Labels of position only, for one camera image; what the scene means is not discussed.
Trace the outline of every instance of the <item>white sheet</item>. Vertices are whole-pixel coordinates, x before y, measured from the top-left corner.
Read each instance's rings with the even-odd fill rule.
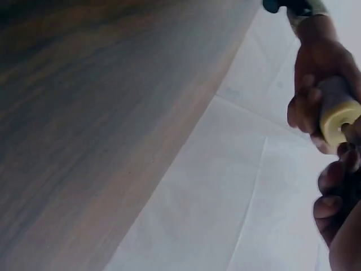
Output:
[[[339,1],[326,3],[338,22],[347,14],[344,6],[337,13]],[[286,123],[298,47],[284,13],[259,10],[106,271],[329,270],[311,214],[318,173],[335,158]]]

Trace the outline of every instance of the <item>dark wood surface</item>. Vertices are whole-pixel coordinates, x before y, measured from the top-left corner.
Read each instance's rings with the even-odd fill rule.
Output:
[[[0,270],[103,269],[258,6],[2,2]]]

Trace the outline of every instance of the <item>wooden panel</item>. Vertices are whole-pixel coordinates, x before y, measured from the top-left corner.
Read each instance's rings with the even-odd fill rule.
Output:
[[[13,2],[0,10],[0,270],[102,270],[258,1]]]

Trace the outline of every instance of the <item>hand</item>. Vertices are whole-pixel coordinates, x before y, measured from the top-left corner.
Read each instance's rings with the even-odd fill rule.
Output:
[[[295,96],[288,105],[288,124],[310,134],[324,154],[335,154],[336,150],[325,142],[319,128],[322,93],[316,86],[335,75],[345,78],[361,101],[361,72],[350,52],[338,41],[327,38],[301,45],[294,72]]]
[[[344,181],[346,172],[354,173],[360,167],[360,155],[348,143],[341,144],[337,152],[341,159],[329,165],[319,177],[319,190],[323,196],[314,204],[314,218],[329,247],[331,269],[361,270],[361,202],[340,223],[337,215],[342,208],[342,199],[330,195]]]

